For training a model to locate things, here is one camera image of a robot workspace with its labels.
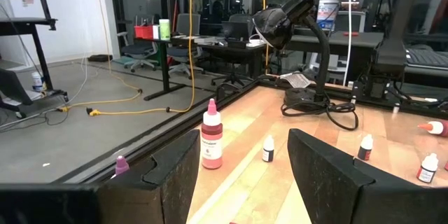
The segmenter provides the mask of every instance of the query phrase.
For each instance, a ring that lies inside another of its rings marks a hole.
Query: black desk
[[[47,62],[45,55],[43,54],[41,41],[37,33],[36,25],[48,25],[51,30],[55,28],[56,19],[45,19],[37,17],[12,17],[0,18],[0,36],[15,36],[31,34],[33,36],[34,45],[36,46],[37,57],[42,69],[42,77],[47,85],[48,97],[55,95],[63,95],[64,100],[67,102],[67,93],[62,90],[55,90],[51,82],[50,73],[48,72]],[[11,106],[0,102],[0,107],[10,109],[16,112],[20,112],[17,106]]]
[[[168,94],[170,92],[173,92],[175,90],[178,90],[180,88],[184,88],[186,85],[179,84],[175,85],[174,87],[169,86],[169,67],[167,63],[167,44],[173,44],[175,46],[185,46],[188,47],[188,39],[184,38],[171,38],[171,40],[161,40],[161,39],[144,39],[144,38],[138,38],[138,40],[141,41],[151,41],[156,42],[158,49],[160,51],[160,66],[162,68],[162,80],[163,80],[163,90],[160,92],[156,92],[155,94],[148,95],[144,98],[145,101],[149,101],[151,99],[154,99],[156,97]],[[251,63],[249,64],[249,72],[251,73],[252,77],[258,77],[261,74],[261,62],[262,62],[262,54],[263,51],[266,50],[266,45],[258,45],[255,47],[247,47],[246,49],[239,49],[239,48],[229,48],[227,46],[221,46],[221,45],[209,45],[209,44],[197,44],[194,43],[192,40],[191,43],[192,46],[199,46],[201,48],[207,48],[211,50],[219,50],[219,51],[225,51],[227,53],[242,53],[242,54],[248,54],[252,56]]]
[[[379,32],[362,32],[359,36],[351,37],[351,56],[347,72],[347,82],[355,80],[370,60],[373,49],[383,40]],[[336,31],[329,38],[330,53],[334,55],[347,55],[349,50],[349,37],[343,31]],[[303,52],[321,52],[321,45],[315,36],[294,35],[287,50]]]

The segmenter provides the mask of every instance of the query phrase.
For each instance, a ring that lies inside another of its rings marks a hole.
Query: wooden tabletop
[[[188,216],[189,223],[311,223],[294,181],[288,157],[290,128],[301,129],[350,155],[356,155],[362,138],[372,134],[369,164],[422,186],[448,186],[448,138],[417,128],[430,118],[357,106],[359,128],[338,128],[327,115],[283,117],[284,91],[257,87],[221,111],[223,166],[199,174]],[[350,125],[353,116],[334,114]],[[272,135],[274,161],[262,161],[263,141]],[[439,169],[431,184],[416,179],[421,161],[437,153]]]

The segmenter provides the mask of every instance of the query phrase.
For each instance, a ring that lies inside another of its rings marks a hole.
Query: white bottle
[[[434,178],[435,172],[437,171],[439,160],[435,153],[431,153],[429,156],[425,157],[421,163],[419,172],[417,173],[417,178],[425,183],[431,183]]]
[[[263,144],[263,160],[272,162],[274,159],[274,139],[269,135]]]

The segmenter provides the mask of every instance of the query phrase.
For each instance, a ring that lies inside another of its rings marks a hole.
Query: pink cap
[[[115,165],[115,175],[118,176],[120,174],[122,174],[123,172],[126,172],[127,170],[129,170],[129,164],[127,163],[125,157],[123,156],[118,156],[117,157],[117,162]]]
[[[216,115],[216,104],[215,99],[210,99],[209,101],[209,110],[207,111],[209,115]]]

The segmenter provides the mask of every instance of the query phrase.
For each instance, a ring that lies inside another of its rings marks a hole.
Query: black desk lamp
[[[280,8],[268,8],[257,12],[253,16],[255,29],[261,39],[277,50],[282,50],[291,40],[294,25],[303,22],[317,36],[322,46],[322,56],[318,75],[316,78],[316,90],[307,88],[295,89],[296,97],[302,101],[295,109],[301,111],[313,111],[322,109],[316,107],[316,102],[327,102],[324,92],[328,64],[330,61],[330,45],[322,29],[309,16],[309,11],[314,6],[314,0],[289,0]]]

